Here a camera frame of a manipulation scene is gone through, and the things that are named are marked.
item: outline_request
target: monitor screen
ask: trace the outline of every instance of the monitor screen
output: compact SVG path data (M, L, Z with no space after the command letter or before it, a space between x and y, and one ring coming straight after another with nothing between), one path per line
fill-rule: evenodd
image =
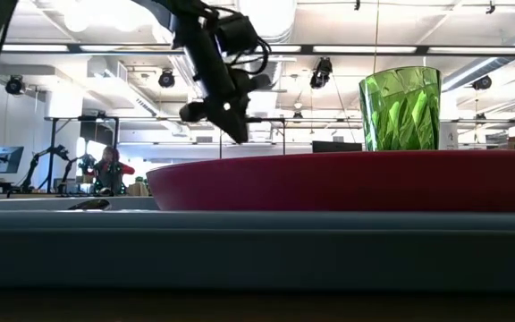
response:
M313 141L313 153L362 151L360 143Z
M7 162L0 160L0 174L17 174L23 155L23 147L0 147L0 157L7 157Z

